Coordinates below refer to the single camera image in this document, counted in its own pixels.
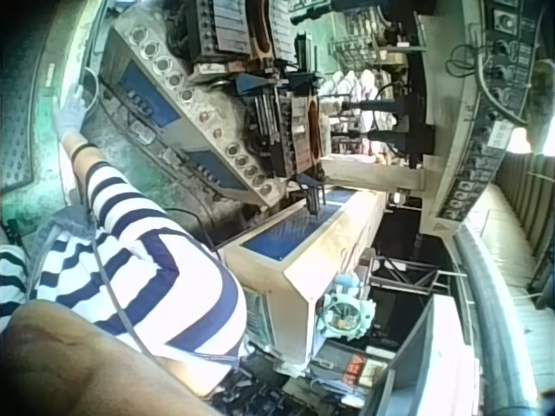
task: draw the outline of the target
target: sticker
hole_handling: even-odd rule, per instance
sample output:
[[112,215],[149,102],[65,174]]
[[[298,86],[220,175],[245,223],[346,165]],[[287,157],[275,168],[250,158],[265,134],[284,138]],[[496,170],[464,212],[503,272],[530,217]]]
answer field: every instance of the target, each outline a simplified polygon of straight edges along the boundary
[[346,384],[355,385],[360,378],[362,370],[364,369],[364,363],[366,359],[358,354],[354,354],[350,359],[350,363],[343,373],[343,382]]
[[492,135],[489,136],[487,145],[496,149],[505,150],[513,134],[514,124],[507,120],[498,120],[493,123]]

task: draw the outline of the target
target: white glove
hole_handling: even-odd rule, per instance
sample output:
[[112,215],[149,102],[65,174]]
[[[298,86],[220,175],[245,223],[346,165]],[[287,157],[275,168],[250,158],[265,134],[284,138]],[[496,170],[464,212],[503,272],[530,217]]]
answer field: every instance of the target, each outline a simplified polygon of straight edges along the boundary
[[79,133],[85,119],[85,100],[82,98],[83,86],[73,84],[68,91],[66,101],[60,108],[58,98],[52,102],[52,125],[58,139],[62,142],[66,134]]

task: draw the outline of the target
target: blue panel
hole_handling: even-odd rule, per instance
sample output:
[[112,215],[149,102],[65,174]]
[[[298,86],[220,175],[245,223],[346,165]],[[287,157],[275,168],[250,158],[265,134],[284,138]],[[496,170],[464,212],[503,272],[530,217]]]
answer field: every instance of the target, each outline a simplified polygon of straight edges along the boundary
[[340,205],[322,205],[318,217],[314,217],[303,208],[241,245],[281,261],[340,209]]
[[220,187],[246,191],[245,185],[243,185],[243,183],[235,177],[233,172],[218,159],[218,156],[211,151],[203,150],[200,152],[190,152],[188,155],[199,165],[207,169],[214,178],[219,179],[221,182],[219,184]]
[[140,97],[141,105],[152,111],[150,116],[158,127],[165,127],[180,117],[135,62],[127,65],[120,84],[127,93],[134,91]]
[[350,197],[352,197],[355,194],[356,194],[356,191],[353,191],[352,189],[337,187],[329,191],[328,193],[326,193],[326,201],[340,202],[344,204],[350,199]]

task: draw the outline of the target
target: industrial machine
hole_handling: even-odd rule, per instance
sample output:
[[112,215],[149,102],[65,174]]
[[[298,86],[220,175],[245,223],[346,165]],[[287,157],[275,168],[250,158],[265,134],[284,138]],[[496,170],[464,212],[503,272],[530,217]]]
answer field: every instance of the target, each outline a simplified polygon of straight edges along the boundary
[[385,192],[331,189],[317,217],[300,201],[223,248],[245,288],[247,334],[278,358],[277,371],[303,373],[326,337],[358,337],[375,305],[350,273],[374,239]]
[[101,77],[117,97],[228,198],[273,206],[291,177],[321,179],[329,130],[310,75],[288,78],[284,2],[187,2],[176,13],[170,23],[164,10],[135,6],[116,20]]

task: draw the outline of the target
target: wristband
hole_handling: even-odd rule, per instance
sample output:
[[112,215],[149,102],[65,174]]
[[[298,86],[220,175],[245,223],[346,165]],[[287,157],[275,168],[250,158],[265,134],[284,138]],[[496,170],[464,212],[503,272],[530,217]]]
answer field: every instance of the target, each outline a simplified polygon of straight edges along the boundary
[[94,147],[95,149],[98,149],[97,145],[94,145],[93,143],[83,143],[82,145],[79,145],[74,151],[73,153],[71,153],[71,165],[73,166],[73,164],[75,163],[75,159],[77,159],[77,155],[81,152],[81,150],[86,149],[88,147]]

